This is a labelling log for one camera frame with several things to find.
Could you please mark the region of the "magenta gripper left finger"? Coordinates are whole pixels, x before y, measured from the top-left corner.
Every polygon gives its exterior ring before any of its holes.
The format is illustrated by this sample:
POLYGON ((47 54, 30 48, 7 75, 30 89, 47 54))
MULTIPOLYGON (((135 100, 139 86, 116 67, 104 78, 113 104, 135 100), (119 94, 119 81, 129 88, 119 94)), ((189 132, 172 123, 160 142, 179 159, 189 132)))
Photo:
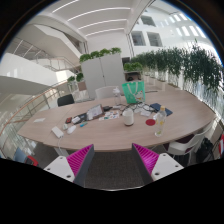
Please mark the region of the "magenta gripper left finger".
POLYGON ((88 145, 67 157, 58 156, 44 170, 84 187, 94 153, 94 145, 88 145))

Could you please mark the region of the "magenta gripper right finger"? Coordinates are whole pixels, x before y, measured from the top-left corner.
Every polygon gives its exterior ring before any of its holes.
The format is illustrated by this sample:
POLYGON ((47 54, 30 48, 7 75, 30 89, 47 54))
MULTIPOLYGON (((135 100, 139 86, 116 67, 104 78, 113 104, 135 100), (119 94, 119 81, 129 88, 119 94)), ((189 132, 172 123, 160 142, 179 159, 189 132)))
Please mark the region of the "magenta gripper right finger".
POLYGON ((157 154, 136 143, 132 144, 131 152, 145 185, 183 169, 183 166, 167 153, 157 154))

